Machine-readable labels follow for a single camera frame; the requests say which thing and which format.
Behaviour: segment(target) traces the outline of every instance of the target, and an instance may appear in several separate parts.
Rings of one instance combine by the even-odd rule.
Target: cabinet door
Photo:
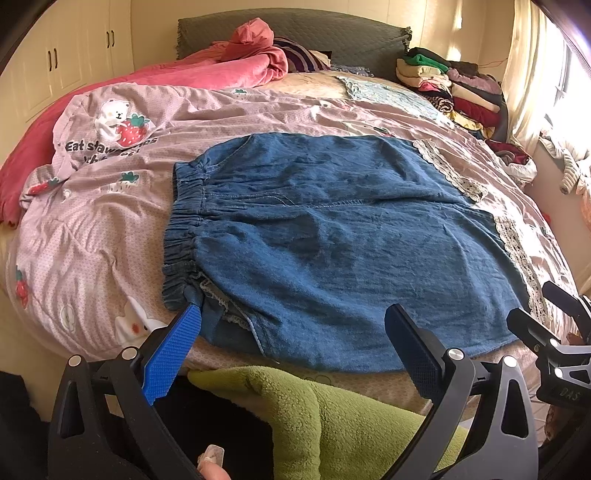
[[[110,1],[109,23],[109,32],[112,34],[113,76],[120,77],[134,71],[131,48],[131,0]]]
[[[18,65],[10,59],[0,75],[0,165],[16,146],[25,131],[25,122],[19,111],[19,99],[16,95]]]
[[[58,0],[47,13],[51,21],[52,87],[55,99],[84,85],[82,9],[79,0]]]
[[[109,0],[83,0],[81,3],[85,83],[109,80],[113,78]]]
[[[47,11],[29,30],[11,58],[18,110],[24,121],[34,117],[54,100],[50,20]]]

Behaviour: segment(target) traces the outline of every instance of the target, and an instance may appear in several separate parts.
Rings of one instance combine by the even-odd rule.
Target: striped pillow
[[[319,72],[330,67],[314,57],[306,48],[284,37],[275,37],[273,45],[285,52],[288,72]]]

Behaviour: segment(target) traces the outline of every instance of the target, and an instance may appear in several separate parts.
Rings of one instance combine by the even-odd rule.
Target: blue gripper pad
[[[166,396],[200,330],[201,309],[191,303],[144,367],[142,391],[150,405]]]
[[[434,352],[429,347],[437,350],[436,354],[441,353],[441,355],[445,353],[445,347],[433,334],[429,338],[421,338],[420,330],[399,304],[392,305],[386,310],[384,324],[386,334],[419,395],[438,403],[444,394],[441,386],[443,372]],[[423,340],[429,340],[429,347]]]

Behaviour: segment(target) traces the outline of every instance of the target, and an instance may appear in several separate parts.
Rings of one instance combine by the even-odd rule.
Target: strawberry print
[[[25,281],[24,277],[22,276],[22,272],[17,267],[17,288],[16,288],[17,297],[21,299],[22,308],[26,309],[27,304],[29,303],[29,287],[27,286],[27,282]]]
[[[134,174],[132,171],[124,171],[121,174],[120,182],[135,183],[138,181],[139,175]]]
[[[55,187],[60,182],[60,179],[57,177],[53,177],[51,180],[44,181],[38,185],[33,185],[28,191],[27,194],[29,195],[39,195],[46,190],[49,190]]]
[[[117,143],[122,147],[131,147],[141,142],[148,133],[149,122],[146,117],[134,113],[131,118],[123,121],[123,125],[117,127],[117,133],[121,135]]]

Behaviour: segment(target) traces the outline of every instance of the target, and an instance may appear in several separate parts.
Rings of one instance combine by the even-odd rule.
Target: green headboard
[[[227,40],[234,29],[260,17],[275,35],[294,40],[310,50],[332,51],[334,64],[364,66],[376,76],[396,79],[396,59],[408,50],[412,32],[354,15],[305,8],[253,8],[178,21],[177,58]]]

